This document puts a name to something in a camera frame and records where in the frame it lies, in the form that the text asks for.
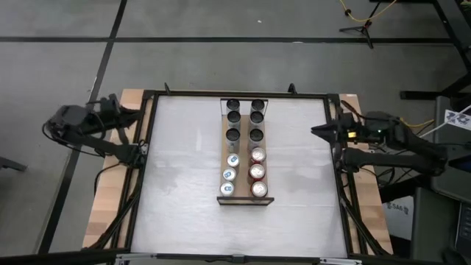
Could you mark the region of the red Coca-Cola can white script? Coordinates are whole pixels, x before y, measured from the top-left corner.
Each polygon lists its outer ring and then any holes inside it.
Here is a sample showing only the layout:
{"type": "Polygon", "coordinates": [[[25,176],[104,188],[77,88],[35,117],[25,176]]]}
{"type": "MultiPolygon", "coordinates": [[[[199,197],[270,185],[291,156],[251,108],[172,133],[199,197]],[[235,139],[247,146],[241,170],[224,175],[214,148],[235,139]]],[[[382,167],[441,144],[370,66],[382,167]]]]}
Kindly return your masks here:
{"type": "Polygon", "coordinates": [[[265,174],[266,170],[262,164],[254,163],[249,168],[249,176],[254,181],[261,181],[265,177],[265,174]]]}

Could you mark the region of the grey chair leg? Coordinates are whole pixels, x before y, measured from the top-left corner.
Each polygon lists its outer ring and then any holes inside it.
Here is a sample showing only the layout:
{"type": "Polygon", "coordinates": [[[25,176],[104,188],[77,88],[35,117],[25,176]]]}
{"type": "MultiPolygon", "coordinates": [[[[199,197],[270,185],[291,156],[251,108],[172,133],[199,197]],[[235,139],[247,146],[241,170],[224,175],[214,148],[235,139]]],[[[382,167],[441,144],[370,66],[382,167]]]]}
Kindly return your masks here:
{"type": "Polygon", "coordinates": [[[25,172],[27,166],[0,156],[0,169],[12,169],[16,170],[17,172],[25,172]]]}

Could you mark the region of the black desk frame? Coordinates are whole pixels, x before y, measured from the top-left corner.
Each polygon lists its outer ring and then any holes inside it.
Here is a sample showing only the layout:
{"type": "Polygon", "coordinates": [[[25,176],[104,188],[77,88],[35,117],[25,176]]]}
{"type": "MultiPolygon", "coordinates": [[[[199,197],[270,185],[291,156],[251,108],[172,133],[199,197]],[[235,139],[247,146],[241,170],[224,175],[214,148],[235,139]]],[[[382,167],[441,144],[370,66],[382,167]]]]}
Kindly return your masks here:
{"type": "MultiPolygon", "coordinates": [[[[425,0],[407,0],[413,3],[425,0]]],[[[471,11],[465,11],[461,4],[464,0],[443,0],[445,10],[442,9],[439,0],[427,0],[432,4],[448,34],[448,38],[458,52],[466,73],[455,82],[441,91],[401,91],[400,98],[407,100],[433,100],[438,96],[464,97],[471,96],[471,91],[464,92],[465,88],[471,88],[471,11]]]]}

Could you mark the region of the grey cabinet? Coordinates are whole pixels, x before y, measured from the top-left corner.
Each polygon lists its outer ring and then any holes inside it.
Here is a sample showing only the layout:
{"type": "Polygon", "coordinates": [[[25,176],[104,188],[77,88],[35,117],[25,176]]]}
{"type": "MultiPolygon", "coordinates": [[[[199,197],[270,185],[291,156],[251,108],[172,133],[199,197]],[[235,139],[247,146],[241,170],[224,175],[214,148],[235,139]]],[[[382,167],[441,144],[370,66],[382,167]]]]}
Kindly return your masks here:
{"type": "Polygon", "coordinates": [[[459,202],[425,188],[414,195],[411,258],[445,264],[455,262],[454,244],[459,202]]]}

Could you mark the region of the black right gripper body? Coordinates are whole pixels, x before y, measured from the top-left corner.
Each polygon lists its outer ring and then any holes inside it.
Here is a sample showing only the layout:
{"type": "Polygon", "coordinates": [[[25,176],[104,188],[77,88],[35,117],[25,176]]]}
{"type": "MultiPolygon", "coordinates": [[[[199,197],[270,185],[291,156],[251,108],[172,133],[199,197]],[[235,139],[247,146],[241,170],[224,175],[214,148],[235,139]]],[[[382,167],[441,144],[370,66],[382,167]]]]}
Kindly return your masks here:
{"type": "Polygon", "coordinates": [[[367,143],[368,131],[363,123],[364,117],[357,113],[340,113],[333,120],[334,142],[346,144],[367,143]]]}

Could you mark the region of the black aluminium table frame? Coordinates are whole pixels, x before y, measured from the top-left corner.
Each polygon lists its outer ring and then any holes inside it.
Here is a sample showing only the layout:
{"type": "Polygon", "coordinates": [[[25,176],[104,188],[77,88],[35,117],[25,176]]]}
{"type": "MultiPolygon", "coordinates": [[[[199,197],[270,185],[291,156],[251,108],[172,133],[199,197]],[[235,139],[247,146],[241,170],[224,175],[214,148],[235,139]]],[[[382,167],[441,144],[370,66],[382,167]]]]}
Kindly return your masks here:
{"type": "MultiPolygon", "coordinates": [[[[165,91],[156,90],[142,90],[142,89],[124,89],[121,93],[121,102],[124,107],[131,109],[138,109],[141,106],[143,98],[146,97],[144,94],[151,95],[150,99],[144,99],[144,108],[147,113],[144,114],[144,125],[136,125],[134,123],[129,129],[124,129],[128,140],[137,142],[144,138],[144,134],[147,133],[148,121],[150,119],[151,110],[151,99],[153,99],[152,93],[157,93],[161,96],[166,95],[165,91]]],[[[233,98],[238,97],[242,99],[255,98],[256,92],[224,92],[224,91],[173,91],[173,96],[211,96],[219,98],[233,98]]],[[[327,94],[322,93],[301,93],[297,96],[291,95],[290,93],[262,93],[268,96],[262,96],[266,98],[275,98],[280,96],[284,99],[301,100],[309,98],[309,96],[326,96],[327,94]]],[[[339,98],[345,100],[352,105],[359,113],[361,113],[360,103],[356,94],[341,93],[338,94],[339,98]]],[[[116,130],[111,131],[110,140],[113,143],[118,144],[118,133],[116,130]]],[[[107,166],[117,163],[114,157],[105,158],[103,169],[107,166]]],[[[378,241],[378,243],[384,248],[385,251],[393,253],[391,240],[389,239],[389,231],[386,226],[386,217],[384,215],[383,208],[380,202],[380,193],[377,187],[377,180],[374,176],[374,170],[372,166],[367,166],[365,169],[360,170],[359,173],[353,173],[355,181],[355,187],[351,186],[356,192],[357,199],[355,203],[358,203],[358,215],[361,215],[362,221],[369,229],[370,233],[378,241]]],[[[131,189],[134,188],[135,180],[137,179],[137,172],[132,173],[131,178],[125,177],[126,169],[124,166],[118,166],[102,174],[103,183],[98,181],[98,195],[93,199],[93,206],[88,220],[87,230],[83,239],[82,246],[89,247],[92,243],[98,240],[99,236],[110,226],[112,219],[118,213],[118,205],[121,201],[128,198],[131,189]]],[[[351,243],[353,246],[354,253],[360,253],[360,239],[359,232],[356,232],[353,221],[349,219],[349,235],[351,236],[351,243]]],[[[124,240],[127,234],[128,225],[130,225],[130,213],[127,214],[123,221],[123,225],[119,228],[117,236],[117,246],[124,247],[124,240]]]]}

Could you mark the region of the wooden tray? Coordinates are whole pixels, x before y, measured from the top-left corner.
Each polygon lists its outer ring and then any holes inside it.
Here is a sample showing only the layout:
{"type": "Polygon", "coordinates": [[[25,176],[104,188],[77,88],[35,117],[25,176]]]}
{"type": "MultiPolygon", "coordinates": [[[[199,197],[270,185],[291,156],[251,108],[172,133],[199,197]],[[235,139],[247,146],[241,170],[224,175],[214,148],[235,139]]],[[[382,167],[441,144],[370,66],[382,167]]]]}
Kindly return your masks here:
{"type": "MultiPolygon", "coordinates": [[[[266,149],[266,131],[265,131],[265,116],[266,116],[266,109],[268,107],[269,100],[268,99],[262,99],[265,102],[265,109],[262,112],[264,115],[264,121],[263,125],[260,128],[260,130],[263,131],[264,137],[263,137],[263,142],[259,146],[263,148],[266,151],[266,159],[264,162],[261,164],[264,166],[266,170],[265,177],[261,180],[264,182],[267,187],[268,187],[268,194],[265,197],[254,197],[251,193],[251,186],[254,181],[250,176],[249,176],[249,168],[252,163],[250,159],[250,153],[252,150],[249,150],[248,147],[248,141],[249,141],[249,132],[251,131],[249,129],[249,115],[250,115],[250,105],[251,101],[256,98],[252,99],[238,99],[240,102],[240,115],[241,115],[241,127],[240,127],[240,149],[238,156],[240,157],[240,166],[237,171],[237,176],[234,181],[231,183],[234,184],[235,186],[235,191],[234,194],[231,197],[223,197],[221,195],[220,189],[219,189],[219,195],[216,198],[217,202],[220,205],[260,205],[260,206],[266,206],[270,205],[272,202],[274,202],[274,197],[271,197],[269,195],[269,173],[268,173],[268,164],[267,164],[267,158],[268,158],[268,152],[266,149]]],[[[226,101],[228,99],[222,99],[221,100],[221,107],[222,107],[222,114],[221,114],[221,136],[222,136],[222,147],[221,147],[221,166],[220,166],[220,173],[219,173],[219,178],[220,178],[220,185],[223,182],[228,182],[225,181],[222,177],[222,172],[228,167],[227,166],[227,156],[230,154],[227,151],[227,145],[226,145],[226,137],[225,134],[227,130],[229,129],[227,126],[227,111],[226,111],[226,101]]]]}

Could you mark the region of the black tripod stand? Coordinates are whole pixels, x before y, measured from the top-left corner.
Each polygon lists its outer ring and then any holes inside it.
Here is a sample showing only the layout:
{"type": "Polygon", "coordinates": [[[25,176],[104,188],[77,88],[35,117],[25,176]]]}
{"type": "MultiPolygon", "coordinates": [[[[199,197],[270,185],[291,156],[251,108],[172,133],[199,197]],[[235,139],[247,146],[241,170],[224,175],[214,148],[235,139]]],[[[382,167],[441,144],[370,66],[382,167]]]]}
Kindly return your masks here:
{"type": "Polygon", "coordinates": [[[341,7],[344,10],[344,15],[348,17],[350,20],[357,23],[356,26],[340,28],[339,32],[341,33],[357,32],[358,34],[364,37],[364,39],[366,40],[366,44],[370,49],[373,49],[374,46],[372,42],[372,37],[369,34],[369,27],[372,25],[372,20],[378,17],[379,15],[381,15],[383,12],[383,11],[378,12],[378,8],[380,6],[381,1],[374,0],[374,2],[375,2],[375,6],[373,7],[372,11],[369,13],[369,15],[366,18],[356,18],[353,15],[352,10],[347,7],[345,0],[339,0],[339,3],[341,4],[341,7]]]}

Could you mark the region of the grey computer case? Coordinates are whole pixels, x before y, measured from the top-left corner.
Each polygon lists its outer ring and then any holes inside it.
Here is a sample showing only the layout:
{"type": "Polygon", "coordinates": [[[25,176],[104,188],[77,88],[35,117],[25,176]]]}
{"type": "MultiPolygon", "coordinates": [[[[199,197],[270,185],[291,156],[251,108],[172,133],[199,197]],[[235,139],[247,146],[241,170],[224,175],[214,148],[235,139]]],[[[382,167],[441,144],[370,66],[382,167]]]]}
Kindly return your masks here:
{"type": "MultiPolygon", "coordinates": [[[[445,121],[445,111],[452,110],[450,99],[444,96],[436,98],[436,126],[445,121]]],[[[432,134],[436,144],[465,144],[471,142],[471,131],[445,125],[432,134]]],[[[471,173],[446,166],[445,171],[431,180],[431,188],[447,197],[471,204],[471,173]]]]}

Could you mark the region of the black gantry beam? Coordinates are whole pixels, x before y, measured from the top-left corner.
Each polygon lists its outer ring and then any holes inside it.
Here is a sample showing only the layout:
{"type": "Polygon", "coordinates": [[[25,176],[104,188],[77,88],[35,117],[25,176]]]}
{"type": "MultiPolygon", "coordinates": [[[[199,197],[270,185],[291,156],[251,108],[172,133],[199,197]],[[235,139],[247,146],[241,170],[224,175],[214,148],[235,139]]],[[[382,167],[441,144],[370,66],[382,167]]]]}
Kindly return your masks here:
{"type": "MultiPolygon", "coordinates": [[[[232,255],[192,255],[165,253],[131,253],[128,249],[93,250],[86,249],[71,252],[53,252],[46,254],[31,254],[0,257],[0,265],[97,265],[111,262],[125,262],[140,259],[163,259],[182,261],[230,262],[232,255]]],[[[285,256],[256,256],[245,255],[246,263],[250,262],[287,262],[309,263],[313,265],[471,265],[463,258],[455,255],[453,264],[434,261],[421,261],[398,258],[393,255],[363,255],[349,254],[346,258],[326,257],[285,257],[285,256]]]]}

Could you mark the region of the dark electronic device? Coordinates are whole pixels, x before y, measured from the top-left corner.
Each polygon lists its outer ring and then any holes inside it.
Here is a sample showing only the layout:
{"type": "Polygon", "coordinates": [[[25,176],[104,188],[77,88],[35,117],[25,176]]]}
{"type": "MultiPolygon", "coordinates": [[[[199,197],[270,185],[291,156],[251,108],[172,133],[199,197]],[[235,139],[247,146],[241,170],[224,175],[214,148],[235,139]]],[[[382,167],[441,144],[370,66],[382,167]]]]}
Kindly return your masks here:
{"type": "Polygon", "coordinates": [[[455,248],[458,253],[471,259],[471,204],[460,204],[455,248]]]}

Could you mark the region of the white cardboard box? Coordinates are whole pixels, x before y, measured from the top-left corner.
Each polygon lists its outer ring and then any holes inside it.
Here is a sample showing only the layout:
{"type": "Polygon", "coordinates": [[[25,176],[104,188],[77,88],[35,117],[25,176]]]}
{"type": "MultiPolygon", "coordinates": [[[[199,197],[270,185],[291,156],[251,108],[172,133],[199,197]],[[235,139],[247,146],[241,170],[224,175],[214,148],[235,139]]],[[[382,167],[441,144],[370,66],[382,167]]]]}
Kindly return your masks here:
{"type": "Polygon", "coordinates": [[[383,210],[389,234],[398,238],[411,240],[414,218],[414,198],[408,196],[392,200],[391,202],[385,202],[383,203],[383,210]]]}

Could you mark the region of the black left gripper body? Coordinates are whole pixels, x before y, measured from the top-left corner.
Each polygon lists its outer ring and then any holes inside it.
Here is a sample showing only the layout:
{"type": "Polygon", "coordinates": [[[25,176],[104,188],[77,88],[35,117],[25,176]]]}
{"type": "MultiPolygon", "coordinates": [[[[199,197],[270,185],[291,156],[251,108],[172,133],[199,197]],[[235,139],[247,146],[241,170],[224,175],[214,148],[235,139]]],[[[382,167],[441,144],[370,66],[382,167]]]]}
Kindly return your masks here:
{"type": "Polygon", "coordinates": [[[121,105],[112,93],[107,98],[88,102],[88,123],[92,127],[120,127],[121,105]]]}

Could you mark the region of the white paper tag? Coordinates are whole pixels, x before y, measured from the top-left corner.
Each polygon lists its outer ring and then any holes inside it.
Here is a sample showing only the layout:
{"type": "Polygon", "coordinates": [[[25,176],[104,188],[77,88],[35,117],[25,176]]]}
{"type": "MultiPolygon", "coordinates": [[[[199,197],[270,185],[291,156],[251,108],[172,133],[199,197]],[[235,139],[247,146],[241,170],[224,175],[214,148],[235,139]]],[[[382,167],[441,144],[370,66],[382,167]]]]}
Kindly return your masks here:
{"type": "Polygon", "coordinates": [[[467,115],[466,113],[458,113],[452,110],[446,110],[444,118],[444,122],[447,124],[471,131],[471,116],[467,115]]]}

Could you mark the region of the red Coca-Cola can black print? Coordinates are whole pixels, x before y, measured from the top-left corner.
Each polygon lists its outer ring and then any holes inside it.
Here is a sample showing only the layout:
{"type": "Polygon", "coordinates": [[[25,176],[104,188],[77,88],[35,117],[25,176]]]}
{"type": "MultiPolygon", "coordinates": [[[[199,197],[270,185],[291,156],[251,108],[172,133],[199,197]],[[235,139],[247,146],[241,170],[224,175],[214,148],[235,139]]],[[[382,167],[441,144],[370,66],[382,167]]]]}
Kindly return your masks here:
{"type": "Polygon", "coordinates": [[[268,187],[262,181],[254,182],[251,186],[251,193],[254,197],[265,197],[268,194],[268,187]]]}
{"type": "Polygon", "coordinates": [[[266,151],[261,147],[255,147],[250,153],[250,159],[254,164],[261,164],[266,159],[266,151]]]}

